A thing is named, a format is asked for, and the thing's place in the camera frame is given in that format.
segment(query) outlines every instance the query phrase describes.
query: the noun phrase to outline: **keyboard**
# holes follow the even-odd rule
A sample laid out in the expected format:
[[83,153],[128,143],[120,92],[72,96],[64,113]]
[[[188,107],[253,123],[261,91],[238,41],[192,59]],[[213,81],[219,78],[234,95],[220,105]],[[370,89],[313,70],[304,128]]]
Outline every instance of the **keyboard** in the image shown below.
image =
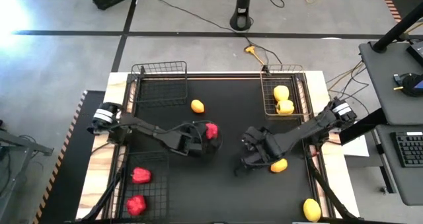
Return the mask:
[[423,167],[423,132],[391,133],[403,167]]

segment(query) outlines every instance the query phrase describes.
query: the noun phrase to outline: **black tabletop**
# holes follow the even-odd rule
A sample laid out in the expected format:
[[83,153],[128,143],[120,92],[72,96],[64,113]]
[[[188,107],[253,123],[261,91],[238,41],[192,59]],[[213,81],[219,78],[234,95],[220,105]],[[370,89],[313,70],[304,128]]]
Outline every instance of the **black tabletop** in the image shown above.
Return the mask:
[[369,44],[359,46],[383,113],[391,125],[423,123],[423,98],[393,90],[398,86],[394,74],[423,73],[423,67],[406,51],[409,46],[408,43],[394,43],[384,53],[374,52]]
[[[204,114],[191,111],[192,99],[205,104]],[[233,175],[234,160],[243,148],[240,137],[249,126],[283,132],[299,125],[297,119],[266,120],[259,79],[188,81],[186,105],[144,108],[137,116],[164,129],[187,121],[212,120],[224,136],[223,147],[210,163],[171,155],[171,221],[305,221],[301,206],[312,193],[301,145],[287,157],[288,169],[280,174],[264,168],[244,177]],[[139,145],[132,151],[159,147],[156,141],[138,136]]]
[[397,152],[390,133],[397,131],[423,131],[423,126],[376,126],[377,134],[385,151],[389,167],[401,199],[406,205],[423,205],[423,168],[403,168],[399,162]]

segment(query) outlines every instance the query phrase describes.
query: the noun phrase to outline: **wooden board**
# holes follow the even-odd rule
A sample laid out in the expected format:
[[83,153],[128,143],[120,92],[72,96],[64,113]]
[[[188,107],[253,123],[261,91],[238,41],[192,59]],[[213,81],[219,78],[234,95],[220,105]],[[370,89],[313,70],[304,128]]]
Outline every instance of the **wooden board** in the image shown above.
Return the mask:
[[[311,105],[314,113],[317,114],[329,101],[325,78],[323,77],[322,71],[306,71],[306,76],[311,97]],[[110,74],[106,94],[104,96],[105,102],[122,103],[127,77],[128,73]],[[106,139],[107,135],[96,137],[93,149],[104,144]],[[112,164],[113,150],[113,145],[109,145],[98,150],[91,156],[76,218],[82,218],[88,214],[106,190]],[[330,187],[347,209],[352,214],[359,216],[342,147],[340,145],[326,143],[323,145],[323,156]],[[319,196],[322,203],[323,214],[327,216],[328,212],[325,204],[325,194],[321,188],[319,188]]]

